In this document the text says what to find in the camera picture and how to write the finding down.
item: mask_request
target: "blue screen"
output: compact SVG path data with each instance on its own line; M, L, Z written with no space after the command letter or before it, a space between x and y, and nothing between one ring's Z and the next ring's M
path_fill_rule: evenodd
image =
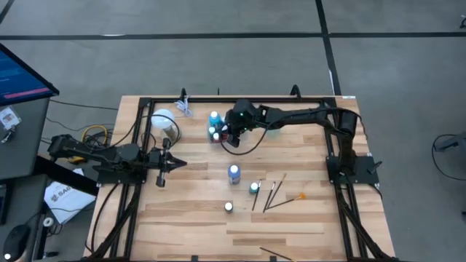
M0 103L15 103L46 94L52 94L52 91L0 51Z

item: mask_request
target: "yellow cable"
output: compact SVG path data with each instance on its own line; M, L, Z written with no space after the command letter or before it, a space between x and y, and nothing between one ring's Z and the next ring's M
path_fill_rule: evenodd
M89 130L93 129L93 128L101 128L103 129L103 131L105 132L105 139L103 140L103 144L107 144L107 137L108 137L108 130L106 127L104 127L103 125L100 125L100 124L94 124L88 128L86 128L86 130L82 133L82 136L81 136L81 142L84 142L84 139L86 138L86 134L87 132L89 132Z

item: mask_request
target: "small bottle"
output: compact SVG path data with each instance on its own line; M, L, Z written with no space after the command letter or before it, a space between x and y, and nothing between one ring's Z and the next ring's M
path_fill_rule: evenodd
M256 182L254 182L249 187L249 193L257 194L258 189L259 189L259 185Z
M220 143L220 135L218 133L213 133L212 138L214 143Z
M215 127L221 124L221 117L217 111L212 111L209 115L209 124L211 127Z
M228 177L229 177L229 182L232 185L236 185L240 182L241 180L241 170L240 167L237 165L233 164L228 168Z
M210 142L213 142L213 134L216 132L215 127L209 127L208 128L208 134L207 137L209 138Z
M225 204L225 211L226 211L227 213L232 213L232 212L233 212L233 204L230 203L230 202L227 202L227 203Z

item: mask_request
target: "black stick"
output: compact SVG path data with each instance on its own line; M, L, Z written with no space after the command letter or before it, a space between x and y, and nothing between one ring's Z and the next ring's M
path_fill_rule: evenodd
M289 203L289 202L291 202L291 201L293 201L293 200L296 200L296 199L290 199L290 200L287 200L287 201L285 201L285 202L281 202L281 203L276 204L276 205L273 205L273 206L271 206L271 207L269 207L269 208L267 208L267 209L271 209L271 208L274 208L274 207L278 207L279 205L283 205L283 204Z
M277 255L277 256L282 257L282 258L284 258L284 259L288 259L289 261L294 261L293 259L291 259L291 258L289 258L289 257L285 257L284 255L281 255L281 254L279 254L279 253L272 252L272 251L267 250L267 249L265 249L265 248L263 248L263 247L259 247L259 248L262 249L262 250L267 251L268 253Z
M265 210L267 209L267 204L269 204L270 196L272 195L272 192L274 191L274 187L275 187L275 181L272 184L272 189L270 189L269 197L267 197L267 201L265 202L264 211L262 211L263 213L265 213Z
M275 190L274 195L273 195L272 198L270 199L269 206L267 206L267 209L270 208L270 204L274 201L275 195L277 194L278 189L280 189L280 186L282 185L282 183L283 183L283 181L280 181L280 183L278 184L277 190Z
M253 211L254 211L254 207L256 206L257 196L259 195L259 191L261 190L261 181L262 179L259 179L259 185L257 187L256 197L254 197Z
M274 201L275 195L277 194L278 189L280 189L280 186L282 185L283 181L285 180L286 175L287 175L286 173L283 175L282 180L281 180L280 183L278 184L277 190L275 190L274 195L273 195L272 198L270 199L270 202L269 202L269 205L267 206L267 209L269 209L271 203Z

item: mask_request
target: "paintbrush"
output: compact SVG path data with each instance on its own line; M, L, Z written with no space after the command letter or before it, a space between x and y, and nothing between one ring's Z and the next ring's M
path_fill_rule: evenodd
M281 257L281 258L288 259L289 261L296 262L296 260L294 260L294 259L291 259L291 258L289 258L289 257L285 257L284 255L281 255L281 254L279 254L279 253L272 252L272 251L270 251L270 250L267 250L267 249L265 249L265 248L263 248L263 247L259 247L259 248L260 248L260 249L262 249L262 250L264 250L264 251L267 251L268 253L271 253L271 254L277 255L277 256L279 256L279 257Z
M271 205L271 203L274 201L275 195L277 194L278 189L280 189L280 186L282 185L282 183L283 183L283 181L285 180L285 178L286 178L286 173L283 174L283 178L282 178L282 180L280 181L280 183L278 184L277 189L275 190L274 195L273 195L272 198L270 199L269 206L268 206L267 208L270 208L270 205Z
M283 204L286 204L286 203L289 203L289 202L292 202L294 200L299 200L299 199L306 199L306 195L304 193L300 193L298 197L294 198L294 199L290 199L290 200L287 200L285 202L281 202L279 204L276 204L276 205L273 205L267 209L271 209L271 208L274 208L274 207L278 207L279 205L283 205Z
M261 181L262 179L259 179L259 185L257 187L256 197L254 197L253 211L254 211L254 207L256 206L257 196L259 195L259 191L261 190Z
M275 181L272 184L272 189L270 189L269 197L267 197L267 201L265 202L264 211L262 211L263 213L265 213L265 210L267 209L267 204L269 204L270 196L272 195L272 192L274 191L274 187L275 187Z

